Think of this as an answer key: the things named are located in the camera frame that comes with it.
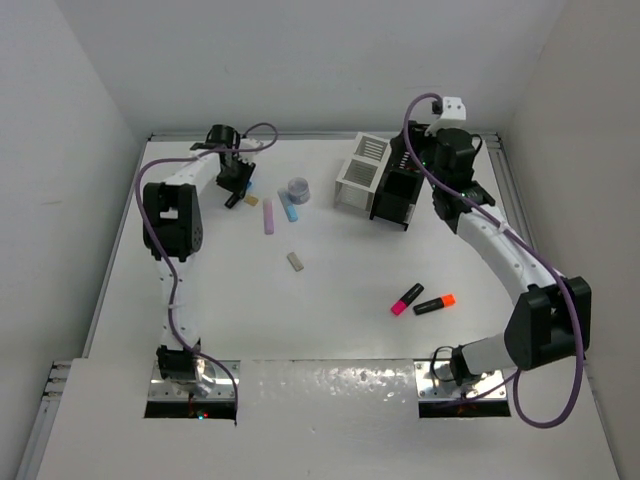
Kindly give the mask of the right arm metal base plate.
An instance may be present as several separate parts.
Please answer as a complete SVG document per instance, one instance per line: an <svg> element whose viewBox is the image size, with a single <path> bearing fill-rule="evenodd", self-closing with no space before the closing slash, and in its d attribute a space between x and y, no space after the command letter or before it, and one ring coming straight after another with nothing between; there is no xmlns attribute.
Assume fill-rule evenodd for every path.
<svg viewBox="0 0 640 480"><path fill-rule="evenodd" d="M505 377L501 371L483 373L468 384L458 386L450 380L449 361L416 360L414 376L418 398L421 402L443 403L448 401L503 401L507 399Z"/></svg>

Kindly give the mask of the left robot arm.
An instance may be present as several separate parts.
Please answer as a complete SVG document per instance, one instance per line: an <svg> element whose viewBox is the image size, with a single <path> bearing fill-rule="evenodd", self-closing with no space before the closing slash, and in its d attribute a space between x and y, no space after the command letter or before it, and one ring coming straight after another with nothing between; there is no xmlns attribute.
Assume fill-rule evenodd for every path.
<svg viewBox="0 0 640 480"><path fill-rule="evenodd" d="M190 156L177 158L180 168L159 182L142 184L144 174L161 160L143 167L136 179L136 203L143 220L143 242L159 269L167 317L156 350L161 377L180 383L200 380L206 359L201 356L197 321L187 311L187 274L204 240L199 197L215 183L230 193L225 207L242 200L256 168L254 155L264 143L227 125L211 127Z"/></svg>

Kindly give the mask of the pastel pink highlighter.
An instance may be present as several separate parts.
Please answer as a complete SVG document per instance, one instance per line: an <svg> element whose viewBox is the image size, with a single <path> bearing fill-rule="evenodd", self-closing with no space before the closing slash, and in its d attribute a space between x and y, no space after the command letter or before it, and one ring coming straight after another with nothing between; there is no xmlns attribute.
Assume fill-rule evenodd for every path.
<svg viewBox="0 0 640 480"><path fill-rule="evenodd" d="M273 202L270 198L263 200L263 228L265 235L273 235L275 232Z"/></svg>

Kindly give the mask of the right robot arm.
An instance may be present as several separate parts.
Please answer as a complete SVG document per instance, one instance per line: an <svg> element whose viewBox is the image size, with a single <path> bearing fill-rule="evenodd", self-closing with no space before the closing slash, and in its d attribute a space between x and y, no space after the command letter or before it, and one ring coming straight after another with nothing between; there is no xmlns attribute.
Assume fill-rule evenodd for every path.
<svg viewBox="0 0 640 480"><path fill-rule="evenodd" d="M478 150L472 135L459 128L430 133L412 121L391 148L428 171L438 217L481 256L514 304L502 333L453 349L453 381L462 386L494 370L547 365L575 355L577 339L588 347L589 284L549 271L508 225L494 198L473 178Z"/></svg>

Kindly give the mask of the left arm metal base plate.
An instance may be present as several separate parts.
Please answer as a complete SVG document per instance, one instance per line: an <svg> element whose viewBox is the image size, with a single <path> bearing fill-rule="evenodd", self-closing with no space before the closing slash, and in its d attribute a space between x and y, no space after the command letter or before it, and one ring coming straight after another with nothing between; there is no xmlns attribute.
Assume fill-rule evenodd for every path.
<svg viewBox="0 0 640 480"><path fill-rule="evenodd" d="M209 360L196 361L193 379L175 380L163 378L158 366L153 366L148 388L147 400L152 402L186 402L189 396L193 400L204 402L234 401L234 386L239 385L240 363L223 361L222 364L232 373L234 381L218 365Z"/></svg>

